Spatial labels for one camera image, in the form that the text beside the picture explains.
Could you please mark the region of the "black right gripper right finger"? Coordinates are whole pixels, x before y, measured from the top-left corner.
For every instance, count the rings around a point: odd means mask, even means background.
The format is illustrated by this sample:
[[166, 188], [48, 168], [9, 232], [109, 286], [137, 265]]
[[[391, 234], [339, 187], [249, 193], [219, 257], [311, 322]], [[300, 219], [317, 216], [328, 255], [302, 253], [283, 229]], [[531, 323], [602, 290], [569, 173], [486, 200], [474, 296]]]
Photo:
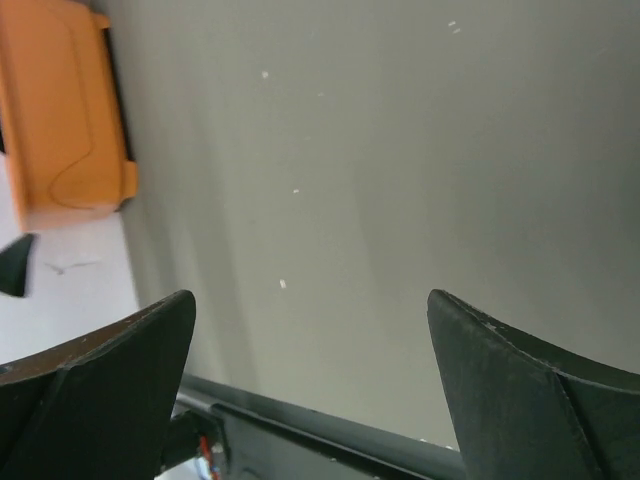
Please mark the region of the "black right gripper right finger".
[[636, 479], [639, 377], [434, 290], [431, 341], [470, 479]]

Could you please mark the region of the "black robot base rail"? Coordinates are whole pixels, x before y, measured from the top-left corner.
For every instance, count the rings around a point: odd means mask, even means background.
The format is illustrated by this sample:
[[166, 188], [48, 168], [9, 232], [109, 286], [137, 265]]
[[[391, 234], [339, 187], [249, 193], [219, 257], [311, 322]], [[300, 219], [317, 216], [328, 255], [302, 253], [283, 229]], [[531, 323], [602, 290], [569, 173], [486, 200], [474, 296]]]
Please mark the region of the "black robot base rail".
[[224, 479], [464, 479], [461, 454], [195, 375], [176, 406], [211, 428]]

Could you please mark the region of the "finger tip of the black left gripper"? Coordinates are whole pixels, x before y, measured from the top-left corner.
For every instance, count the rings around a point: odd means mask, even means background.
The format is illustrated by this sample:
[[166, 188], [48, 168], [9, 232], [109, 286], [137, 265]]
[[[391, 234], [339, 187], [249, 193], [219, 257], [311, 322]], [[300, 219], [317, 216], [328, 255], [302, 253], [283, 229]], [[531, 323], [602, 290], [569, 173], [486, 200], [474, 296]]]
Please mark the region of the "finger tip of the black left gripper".
[[0, 289], [5, 295], [24, 298], [27, 293], [29, 257], [38, 236], [27, 233], [1, 250]]

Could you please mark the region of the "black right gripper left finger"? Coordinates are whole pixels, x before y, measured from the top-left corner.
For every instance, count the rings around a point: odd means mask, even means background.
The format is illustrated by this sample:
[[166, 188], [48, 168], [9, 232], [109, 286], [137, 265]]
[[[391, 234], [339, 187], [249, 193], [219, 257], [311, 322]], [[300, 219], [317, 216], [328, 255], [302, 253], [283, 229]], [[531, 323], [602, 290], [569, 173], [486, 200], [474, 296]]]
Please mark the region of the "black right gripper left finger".
[[2, 478], [154, 478], [195, 319], [181, 290], [3, 364]]

